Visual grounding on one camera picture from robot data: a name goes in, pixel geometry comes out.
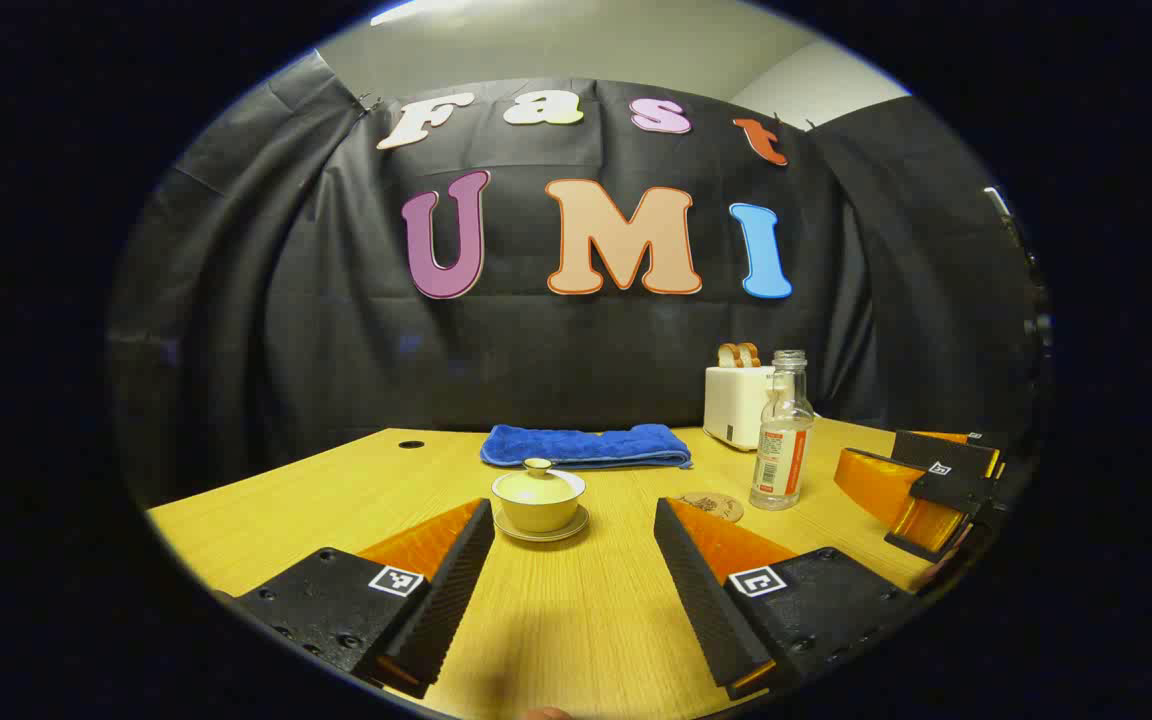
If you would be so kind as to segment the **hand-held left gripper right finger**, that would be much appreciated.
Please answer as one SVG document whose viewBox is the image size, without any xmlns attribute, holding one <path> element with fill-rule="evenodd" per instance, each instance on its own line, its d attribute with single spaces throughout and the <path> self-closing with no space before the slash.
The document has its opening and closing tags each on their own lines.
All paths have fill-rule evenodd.
<svg viewBox="0 0 1152 720">
<path fill-rule="evenodd" d="M 924 609 L 835 547 L 795 552 L 680 498 L 653 532 L 717 685 L 732 700 L 823 679 Z"/>
</svg>

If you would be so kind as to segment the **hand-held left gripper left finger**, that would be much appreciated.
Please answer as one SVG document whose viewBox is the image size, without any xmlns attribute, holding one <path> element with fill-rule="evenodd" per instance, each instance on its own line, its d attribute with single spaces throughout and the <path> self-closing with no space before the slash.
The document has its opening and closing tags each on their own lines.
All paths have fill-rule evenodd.
<svg viewBox="0 0 1152 720">
<path fill-rule="evenodd" d="M 366 550 L 314 550 L 234 606 L 308 655 L 420 700 L 494 538 L 492 503 L 473 498 Z"/>
</svg>

